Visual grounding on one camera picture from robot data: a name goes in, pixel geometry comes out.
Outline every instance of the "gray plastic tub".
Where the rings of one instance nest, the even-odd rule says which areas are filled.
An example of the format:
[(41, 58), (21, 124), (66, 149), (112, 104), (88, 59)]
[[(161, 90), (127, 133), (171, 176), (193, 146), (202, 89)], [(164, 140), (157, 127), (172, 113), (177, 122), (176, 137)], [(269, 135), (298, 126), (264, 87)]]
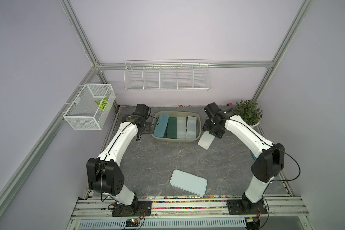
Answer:
[[(192, 112), (182, 112), (182, 111), (160, 111), (160, 112), (156, 113), (154, 115), (154, 117), (159, 117), (162, 113), (168, 114), (169, 117), (188, 117), (188, 116), (197, 117), (197, 137), (195, 139), (172, 139), (172, 138), (156, 137), (152, 134), (152, 136), (155, 139), (162, 140), (162, 141), (185, 142), (185, 143), (195, 142), (199, 139), (200, 131), (202, 130), (202, 126), (201, 126), (200, 117), (198, 114), (192, 113)], [(157, 124), (156, 118), (153, 119), (152, 124), (154, 124), (154, 125)]]

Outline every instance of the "wall-mounted wire rack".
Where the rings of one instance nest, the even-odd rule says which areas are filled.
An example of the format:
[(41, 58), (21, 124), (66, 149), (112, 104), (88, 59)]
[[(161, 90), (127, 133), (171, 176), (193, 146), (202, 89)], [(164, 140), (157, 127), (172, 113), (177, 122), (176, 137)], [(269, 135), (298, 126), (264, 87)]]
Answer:
[(209, 90), (208, 62), (199, 64), (127, 65), (124, 70), (125, 89), (128, 91)]

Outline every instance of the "translucent plastic container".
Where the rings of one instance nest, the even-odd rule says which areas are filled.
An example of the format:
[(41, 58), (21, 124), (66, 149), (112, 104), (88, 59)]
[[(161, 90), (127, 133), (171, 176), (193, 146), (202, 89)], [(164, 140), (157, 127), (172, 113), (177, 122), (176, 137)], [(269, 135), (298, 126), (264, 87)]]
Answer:
[(186, 117), (178, 117), (178, 125), (176, 131), (177, 139), (186, 139)]
[(186, 123), (186, 139), (195, 139), (197, 133), (197, 117), (188, 117), (188, 121)]
[[(152, 134), (152, 136), (157, 139), (157, 140), (162, 140), (162, 141), (171, 141), (171, 142), (195, 142), (199, 139), (200, 137), (200, 133), (202, 130), (202, 126), (201, 126), (201, 122), (200, 122), (200, 117), (198, 114), (196, 113), (192, 113), (192, 112), (182, 112), (182, 111), (160, 111), (158, 113), (156, 113), (155, 115), (153, 115), (154, 117), (159, 117), (160, 114), (168, 114), (169, 117), (196, 117), (197, 118), (197, 126), (196, 126), (196, 138), (195, 139), (172, 139), (172, 138), (160, 138), (160, 137), (156, 137)], [(157, 119), (153, 119), (152, 124), (157, 124)]]

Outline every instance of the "metal vent grille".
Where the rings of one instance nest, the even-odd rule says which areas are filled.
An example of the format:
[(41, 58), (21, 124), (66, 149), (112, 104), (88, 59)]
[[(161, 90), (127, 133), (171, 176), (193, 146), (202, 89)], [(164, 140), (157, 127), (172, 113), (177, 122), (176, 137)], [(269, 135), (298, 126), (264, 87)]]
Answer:
[(126, 66), (125, 89), (148, 90), (209, 90), (211, 74), (208, 63), (199, 65)]
[[(125, 219), (115, 220), (82, 220), (78, 229), (135, 229), (135, 227), (125, 227)], [(233, 228), (246, 227), (244, 218), (165, 218), (145, 220), (142, 229), (152, 228)]]

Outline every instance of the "black mounting plate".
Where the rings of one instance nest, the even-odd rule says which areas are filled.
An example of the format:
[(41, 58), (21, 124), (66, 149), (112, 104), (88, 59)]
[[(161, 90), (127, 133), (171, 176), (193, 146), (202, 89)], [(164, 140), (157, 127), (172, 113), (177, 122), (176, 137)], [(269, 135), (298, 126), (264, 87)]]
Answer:
[(263, 207), (264, 205), (265, 203), (262, 200), (257, 206), (257, 208), (252, 209), (249, 212), (245, 212), (242, 208), (242, 200), (227, 200), (226, 202), (226, 206), (229, 209), (230, 215), (248, 215), (248, 214), (258, 215), (259, 212), (261, 212), (261, 214), (267, 214), (267, 208), (266, 206)]
[(137, 203), (136, 214), (130, 214), (130, 210), (123, 209), (123, 207), (120, 204), (116, 204), (114, 205), (112, 216), (143, 216), (144, 214), (141, 209), (145, 211), (145, 216), (151, 216), (152, 201), (139, 200)]
[(145, 123), (145, 128), (141, 132), (141, 134), (152, 134), (153, 133), (153, 128), (152, 124), (150, 123)]

